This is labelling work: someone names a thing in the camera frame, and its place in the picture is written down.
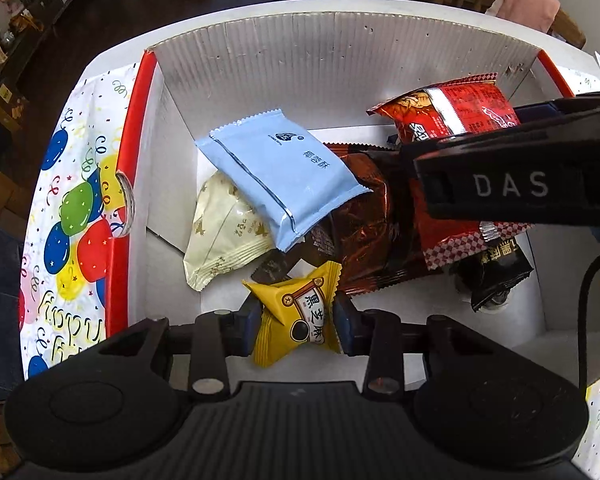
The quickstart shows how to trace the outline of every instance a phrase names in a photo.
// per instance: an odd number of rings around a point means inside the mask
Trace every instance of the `red checkered pattern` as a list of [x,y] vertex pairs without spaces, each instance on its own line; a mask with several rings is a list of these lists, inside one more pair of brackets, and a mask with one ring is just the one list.
[[[517,222],[494,222],[494,224],[503,240],[519,235],[531,227],[531,224]],[[461,237],[447,238],[432,249],[426,249],[424,258],[427,268],[433,270],[486,249],[487,245],[484,243],[480,231],[476,231]]]

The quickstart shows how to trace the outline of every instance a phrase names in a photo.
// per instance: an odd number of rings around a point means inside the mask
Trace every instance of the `red snack bag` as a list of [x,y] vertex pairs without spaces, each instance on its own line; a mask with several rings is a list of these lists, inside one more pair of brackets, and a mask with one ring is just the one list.
[[[395,121],[400,142],[478,134],[520,124],[495,84],[495,74],[456,79],[421,88],[368,110]],[[427,212],[422,187],[410,179],[414,222],[428,269],[486,250],[487,242],[511,238],[529,224],[436,220]]]
[[483,74],[427,86],[368,110],[394,120],[400,142],[483,133],[520,124],[496,86]]

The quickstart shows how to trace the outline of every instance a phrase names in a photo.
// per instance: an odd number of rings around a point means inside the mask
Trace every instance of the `metal screw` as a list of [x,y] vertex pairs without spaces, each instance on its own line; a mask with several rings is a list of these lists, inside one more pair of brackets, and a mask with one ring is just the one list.
[[224,389],[224,383],[218,379],[208,377],[205,379],[198,379],[191,387],[198,394],[213,395]]

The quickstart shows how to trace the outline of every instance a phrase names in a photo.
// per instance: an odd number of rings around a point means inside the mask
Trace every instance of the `yellow bag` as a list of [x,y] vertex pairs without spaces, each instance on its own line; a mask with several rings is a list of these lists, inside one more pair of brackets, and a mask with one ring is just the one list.
[[264,305],[253,349],[257,365],[270,366],[304,342],[342,352],[331,316],[341,268],[326,262],[305,278],[274,285],[243,282]]

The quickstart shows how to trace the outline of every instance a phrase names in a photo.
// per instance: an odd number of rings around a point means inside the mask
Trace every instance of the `pink cloth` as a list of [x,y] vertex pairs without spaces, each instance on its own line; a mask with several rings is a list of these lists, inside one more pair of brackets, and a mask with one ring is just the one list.
[[559,9],[558,0],[495,0],[486,14],[547,32]]

